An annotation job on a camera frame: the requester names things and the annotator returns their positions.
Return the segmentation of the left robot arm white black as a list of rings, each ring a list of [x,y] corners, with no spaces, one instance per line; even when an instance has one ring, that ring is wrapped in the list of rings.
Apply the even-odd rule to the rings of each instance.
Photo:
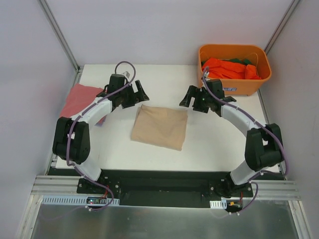
[[[53,153],[82,177],[89,178],[88,188],[95,194],[102,193],[106,183],[100,178],[102,169],[93,160],[90,131],[117,107],[130,108],[149,100],[140,81],[136,80],[135,84],[136,92],[124,73],[112,74],[109,84],[97,90],[88,106],[70,117],[57,120]]]

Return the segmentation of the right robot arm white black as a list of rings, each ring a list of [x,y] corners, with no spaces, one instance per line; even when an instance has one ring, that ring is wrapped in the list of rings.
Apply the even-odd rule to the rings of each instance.
[[[229,173],[224,184],[227,195],[238,195],[243,184],[285,160],[280,127],[275,123],[262,124],[255,120],[240,108],[232,96],[225,96],[220,80],[206,81],[201,88],[189,86],[179,105],[188,108],[191,99],[194,99],[194,111],[208,113],[211,110],[232,123],[246,137],[244,161]]]

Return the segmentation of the beige t shirt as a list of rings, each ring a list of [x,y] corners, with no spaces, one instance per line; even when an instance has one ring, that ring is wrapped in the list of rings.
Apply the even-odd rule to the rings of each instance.
[[[131,140],[181,151],[187,119],[185,110],[141,105],[136,114]]]

